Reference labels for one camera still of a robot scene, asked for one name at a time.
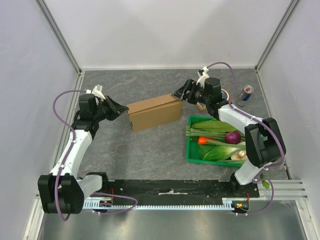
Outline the brown cardboard box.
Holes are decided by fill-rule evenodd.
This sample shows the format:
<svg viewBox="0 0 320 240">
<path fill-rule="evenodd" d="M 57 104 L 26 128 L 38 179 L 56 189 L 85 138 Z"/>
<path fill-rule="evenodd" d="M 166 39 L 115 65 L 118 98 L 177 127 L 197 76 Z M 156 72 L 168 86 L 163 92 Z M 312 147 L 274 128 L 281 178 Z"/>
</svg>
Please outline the brown cardboard box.
<svg viewBox="0 0 320 240">
<path fill-rule="evenodd" d="M 133 131 L 149 129 L 181 118 L 183 102 L 171 94 L 130 103 L 128 116 Z"/>
</svg>

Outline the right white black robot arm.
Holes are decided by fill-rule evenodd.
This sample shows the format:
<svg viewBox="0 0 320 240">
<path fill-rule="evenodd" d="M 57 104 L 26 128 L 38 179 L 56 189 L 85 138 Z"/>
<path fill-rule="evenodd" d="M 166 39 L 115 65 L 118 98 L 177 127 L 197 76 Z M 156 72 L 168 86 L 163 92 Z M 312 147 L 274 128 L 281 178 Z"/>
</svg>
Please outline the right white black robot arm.
<svg viewBox="0 0 320 240">
<path fill-rule="evenodd" d="M 203 83 L 188 79 L 172 96 L 193 105 L 205 104 L 212 117 L 244 134 L 248 159 L 231 177 L 229 191 L 233 196 L 242 196 L 248 184 L 258 181 L 262 171 L 277 166 L 277 160 L 284 163 L 286 147 L 277 121 L 250 115 L 224 99 L 219 79 L 209 77 Z"/>
</svg>

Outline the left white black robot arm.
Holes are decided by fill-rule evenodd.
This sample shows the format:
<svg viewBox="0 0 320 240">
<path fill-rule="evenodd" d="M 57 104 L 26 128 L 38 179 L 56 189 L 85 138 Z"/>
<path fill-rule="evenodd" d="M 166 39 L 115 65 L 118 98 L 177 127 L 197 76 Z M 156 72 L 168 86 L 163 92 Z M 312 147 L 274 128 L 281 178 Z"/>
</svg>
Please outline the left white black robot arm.
<svg viewBox="0 0 320 240">
<path fill-rule="evenodd" d="M 79 109 L 68 124 L 69 139 L 54 168 L 37 181 L 43 211 L 46 214 L 79 214 L 92 194 L 106 196 L 110 191 L 105 172 L 90 172 L 83 179 L 77 174 L 83 157 L 104 120 L 114 121 L 129 108 L 109 96 L 85 93 L 79 96 Z"/>
</svg>

